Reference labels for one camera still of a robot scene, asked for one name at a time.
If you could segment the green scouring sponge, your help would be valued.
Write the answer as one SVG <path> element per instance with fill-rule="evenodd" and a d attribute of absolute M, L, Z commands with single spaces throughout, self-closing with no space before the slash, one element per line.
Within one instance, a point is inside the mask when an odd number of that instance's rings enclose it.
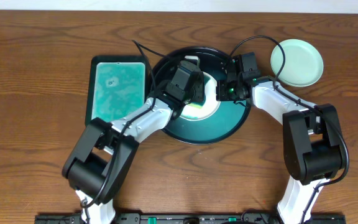
<path fill-rule="evenodd" d="M 203 105 L 199 103 L 190 103 L 188 106 L 194 110 L 201 110 L 203 108 Z"/>

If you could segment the white plate with green smear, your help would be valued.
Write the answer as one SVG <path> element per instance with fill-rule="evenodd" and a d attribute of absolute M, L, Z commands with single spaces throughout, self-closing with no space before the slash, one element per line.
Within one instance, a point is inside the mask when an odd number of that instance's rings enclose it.
<path fill-rule="evenodd" d="M 194 110 L 186 105 L 180 117 L 189 121 L 199 121 L 212 116 L 219 108 L 221 102 L 216 100 L 217 81 L 210 74 L 204 74 L 204 100 L 199 103 L 203 105 L 201 110 Z"/>

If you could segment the mint green plate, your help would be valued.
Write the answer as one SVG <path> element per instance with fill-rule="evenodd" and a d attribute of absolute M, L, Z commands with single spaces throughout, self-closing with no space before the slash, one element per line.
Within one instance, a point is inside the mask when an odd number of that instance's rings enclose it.
<path fill-rule="evenodd" d="M 324 63 L 318 50 L 304 40 L 288 39 L 280 42 L 285 53 L 285 65 L 278 79 L 295 87 L 315 84 L 322 76 Z"/>

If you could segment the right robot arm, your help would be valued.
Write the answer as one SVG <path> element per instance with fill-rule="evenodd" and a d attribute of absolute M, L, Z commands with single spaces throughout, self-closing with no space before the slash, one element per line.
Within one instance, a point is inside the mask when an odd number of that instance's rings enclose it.
<path fill-rule="evenodd" d="M 278 221 L 309 221 L 320 190 L 340 182 L 349 170 L 349 151 L 336 108 L 304 101 L 284 89 L 277 78 L 262 76 L 252 54 L 229 58 L 222 67 L 227 77 L 218 81 L 217 100 L 247 101 L 282 125 L 290 179 L 277 205 Z"/>

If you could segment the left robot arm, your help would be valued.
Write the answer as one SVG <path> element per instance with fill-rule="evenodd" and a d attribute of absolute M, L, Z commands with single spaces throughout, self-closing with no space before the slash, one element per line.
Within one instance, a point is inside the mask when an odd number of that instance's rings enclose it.
<path fill-rule="evenodd" d="M 139 144 L 179 117 L 184 107 L 204 99 L 204 74 L 177 70 L 162 81 L 135 112 L 109 123 L 95 118 L 75 144 L 62 175 L 75 189 L 81 223 L 111 223 L 113 198 L 134 160 Z"/>

